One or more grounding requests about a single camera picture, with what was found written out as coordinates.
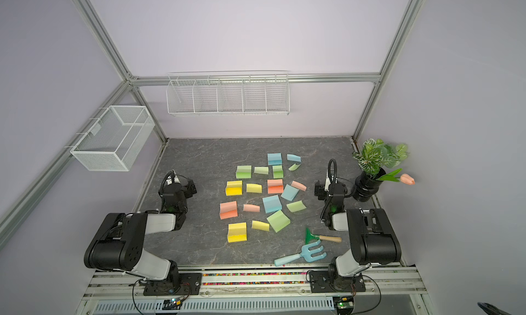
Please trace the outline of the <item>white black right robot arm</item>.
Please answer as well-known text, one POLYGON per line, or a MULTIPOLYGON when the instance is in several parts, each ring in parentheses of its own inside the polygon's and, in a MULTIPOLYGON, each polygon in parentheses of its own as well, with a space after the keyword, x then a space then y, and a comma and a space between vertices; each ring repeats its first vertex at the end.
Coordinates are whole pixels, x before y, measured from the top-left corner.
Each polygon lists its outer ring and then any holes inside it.
POLYGON ((382 185, 385 174, 370 178, 365 172, 350 187, 340 182, 337 163, 327 165, 325 183, 315 183, 315 196, 324 202, 321 222, 334 231, 349 234, 349 250, 334 258, 329 265, 329 281, 339 289, 352 284, 359 275, 374 265, 387 265, 401 260, 401 247, 383 209, 345 208, 345 200, 368 201, 382 185))

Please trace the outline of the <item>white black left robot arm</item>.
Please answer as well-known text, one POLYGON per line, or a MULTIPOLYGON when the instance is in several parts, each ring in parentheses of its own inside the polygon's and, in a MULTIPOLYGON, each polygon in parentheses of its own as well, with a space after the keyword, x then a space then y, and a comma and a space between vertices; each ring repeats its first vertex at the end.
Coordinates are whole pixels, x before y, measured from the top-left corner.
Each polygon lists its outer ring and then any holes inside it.
POLYGON ((150 282, 171 286, 182 284, 178 266, 144 250, 145 237, 182 228, 188 213, 188 200, 197 194, 192 179, 169 171, 158 195, 159 210, 110 213, 103 220, 84 254, 84 265, 100 271, 121 271, 150 282))

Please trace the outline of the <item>torn light blue page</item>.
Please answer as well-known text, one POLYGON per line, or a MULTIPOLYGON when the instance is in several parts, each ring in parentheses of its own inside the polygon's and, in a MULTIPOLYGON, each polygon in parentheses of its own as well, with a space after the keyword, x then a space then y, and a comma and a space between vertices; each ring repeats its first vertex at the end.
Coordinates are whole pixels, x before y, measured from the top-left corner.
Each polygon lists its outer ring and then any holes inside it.
POLYGON ((293 201, 297 196, 299 189, 287 184, 284 188, 284 191, 281 194, 281 197, 286 201, 293 201))
POLYGON ((288 161, 301 163, 301 157, 300 156, 296 156, 294 154, 288 153, 286 157, 287 157, 288 161))

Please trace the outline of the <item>light green memo pad front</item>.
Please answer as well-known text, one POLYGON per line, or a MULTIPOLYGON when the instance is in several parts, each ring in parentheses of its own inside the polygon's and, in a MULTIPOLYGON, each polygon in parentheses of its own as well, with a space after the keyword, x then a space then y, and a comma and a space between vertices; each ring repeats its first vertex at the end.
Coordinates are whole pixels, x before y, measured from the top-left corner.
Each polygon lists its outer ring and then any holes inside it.
POLYGON ((251 165, 237 166, 236 179, 251 179, 251 176, 252 176, 252 166, 251 165))

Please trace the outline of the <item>light blue memo pad front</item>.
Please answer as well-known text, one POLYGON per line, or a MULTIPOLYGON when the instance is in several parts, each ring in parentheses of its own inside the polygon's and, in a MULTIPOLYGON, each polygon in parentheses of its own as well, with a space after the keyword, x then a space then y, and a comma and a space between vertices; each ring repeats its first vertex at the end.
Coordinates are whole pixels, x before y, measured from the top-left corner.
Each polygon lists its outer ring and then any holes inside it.
POLYGON ((282 210, 282 203, 278 195, 264 197, 262 199, 264 204, 264 211, 266 214, 274 213, 282 210))

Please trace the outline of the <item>light green memo pad small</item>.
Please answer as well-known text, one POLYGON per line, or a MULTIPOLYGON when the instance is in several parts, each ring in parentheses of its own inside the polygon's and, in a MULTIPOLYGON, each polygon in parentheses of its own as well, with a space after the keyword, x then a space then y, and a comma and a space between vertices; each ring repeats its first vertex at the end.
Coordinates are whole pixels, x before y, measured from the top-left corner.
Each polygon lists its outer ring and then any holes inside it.
POLYGON ((283 179, 284 178, 284 170, 282 165, 275 165, 272 167, 273 170, 273 178, 274 179, 283 179))

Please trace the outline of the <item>light blue memo pad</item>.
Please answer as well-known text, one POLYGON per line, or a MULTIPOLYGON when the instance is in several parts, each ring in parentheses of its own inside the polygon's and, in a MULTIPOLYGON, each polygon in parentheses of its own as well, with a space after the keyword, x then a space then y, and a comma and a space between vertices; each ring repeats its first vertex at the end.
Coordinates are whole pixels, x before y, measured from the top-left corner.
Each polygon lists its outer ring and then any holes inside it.
POLYGON ((266 214, 274 213, 282 210, 282 203, 278 195, 264 197, 262 199, 264 204, 264 211, 266 214))
POLYGON ((267 154, 267 163, 269 166, 278 166, 282 165, 282 154, 281 153, 268 153, 267 154))

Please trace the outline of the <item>torn light green page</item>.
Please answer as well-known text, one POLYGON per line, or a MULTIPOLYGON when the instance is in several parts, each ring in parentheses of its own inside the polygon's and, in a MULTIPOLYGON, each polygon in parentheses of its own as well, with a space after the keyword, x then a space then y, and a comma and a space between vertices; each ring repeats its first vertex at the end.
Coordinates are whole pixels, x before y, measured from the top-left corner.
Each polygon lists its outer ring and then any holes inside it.
POLYGON ((300 163, 294 163, 291 167, 289 167, 289 171, 296 171, 301 166, 300 163))
POLYGON ((268 175, 269 168, 268 167, 255 167, 253 172, 259 175, 268 175))
POLYGON ((303 203, 303 201, 295 201, 295 202, 289 203, 286 205, 286 207, 292 213, 300 212, 307 208, 306 205, 303 203))

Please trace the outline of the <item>salmon memo pad front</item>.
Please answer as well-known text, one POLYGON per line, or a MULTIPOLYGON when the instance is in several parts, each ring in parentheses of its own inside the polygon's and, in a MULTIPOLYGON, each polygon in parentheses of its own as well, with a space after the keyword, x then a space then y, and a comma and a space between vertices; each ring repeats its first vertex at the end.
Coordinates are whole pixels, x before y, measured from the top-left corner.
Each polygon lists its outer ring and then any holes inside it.
POLYGON ((283 179, 269 179, 267 181, 268 194, 281 194, 284 191, 283 179))

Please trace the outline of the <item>red memo pad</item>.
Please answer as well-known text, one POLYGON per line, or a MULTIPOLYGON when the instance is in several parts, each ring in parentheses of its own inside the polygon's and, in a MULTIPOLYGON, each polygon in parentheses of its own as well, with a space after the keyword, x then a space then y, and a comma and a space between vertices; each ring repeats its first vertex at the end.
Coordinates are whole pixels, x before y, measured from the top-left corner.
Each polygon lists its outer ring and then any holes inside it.
POLYGON ((238 216, 238 205, 236 201, 230 201, 220 204, 220 219, 231 219, 238 216))

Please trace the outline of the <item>torn yellow page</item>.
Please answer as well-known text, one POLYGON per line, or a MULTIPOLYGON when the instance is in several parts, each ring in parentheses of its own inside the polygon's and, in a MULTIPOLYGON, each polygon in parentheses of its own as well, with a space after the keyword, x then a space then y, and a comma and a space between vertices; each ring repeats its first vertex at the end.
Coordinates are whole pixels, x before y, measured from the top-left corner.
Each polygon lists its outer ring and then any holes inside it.
POLYGON ((260 184, 246 184, 247 193, 262 193, 262 185, 260 184))
POLYGON ((251 228, 252 228, 252 230, 259 230, 259 231, 269 232, 270 231, 270 224, 269 223, 265 223, 265 222, 261 222, 261 221, 258 221, 258 220, 254 220, 251 223, 251 228))

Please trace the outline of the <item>yellow memo pad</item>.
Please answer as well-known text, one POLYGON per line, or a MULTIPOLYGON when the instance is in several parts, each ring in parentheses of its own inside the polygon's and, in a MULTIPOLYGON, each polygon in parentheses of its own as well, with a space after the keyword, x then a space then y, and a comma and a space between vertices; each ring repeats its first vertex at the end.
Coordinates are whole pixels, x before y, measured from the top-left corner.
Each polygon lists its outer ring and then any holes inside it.
POLYGON ((243 242, 247 241, 247 224, 246 223, 232 223, 228 225, 227 242, 243 242))
POLYGON ((227 185, 225 188, 226 196, 228 197, 239 196, 239 195, 242 195, 242 192, 243 192, 243 182, 241 180, 227 182, 227 185))

